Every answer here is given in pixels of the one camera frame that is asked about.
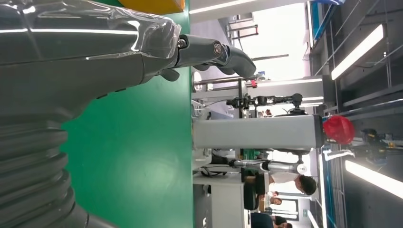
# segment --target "window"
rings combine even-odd
[[[298,200],[297,199],[283,199],[281,205],[270,205],[273,209],[272,215],[281,216],[287,220],[299,221],[298,214]]]

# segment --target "table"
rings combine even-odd
[[[187,14],[169,16],[189,33]],[[121,228],[193,227],[190,69],[179,73],[94,100],[64,125],[67,169],[89,212]]]
[[[214,178],[195,174],[193,184],[211,185],[213,228],[250,228],[250,211],[244,209],[243,182],[239,173]]]

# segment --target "yellow object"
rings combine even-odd
[[[119,0],[126,8],[144,13],[170,14],[183,12],[185,0]]]

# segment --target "white column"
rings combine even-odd
[[[306,2],[307,0],[190,0],[191,23]]]

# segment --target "robotic arm on stand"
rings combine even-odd
[[[301,94],[293,94],[292,96],[257,96],[254,98],[247,96],[227,100],[227,105],[231,105],[232,107],[238,109],[239,108],[249,109],[250,106],[259,107],[259,106],[276,105],[281,103],[293,104],[294,109],[290,110],[288,114],[280,116],[306,115],[306,112],[300,109],[302,103]]]
[[[304,174],[307,171],[307,167],[302,162],[302,155],[299,156],[299,160],[296,163],[288,163],[282,161],[273,160],[232,160],[229,163],[232,168],[246,168],[259,172],[291,172],[297,174]]]
[[[76,202],[64,122],[108,93],[179,67],[251,77],[242,51],[171,19],[82,0],[0,0],[0,227],[114,228]]]

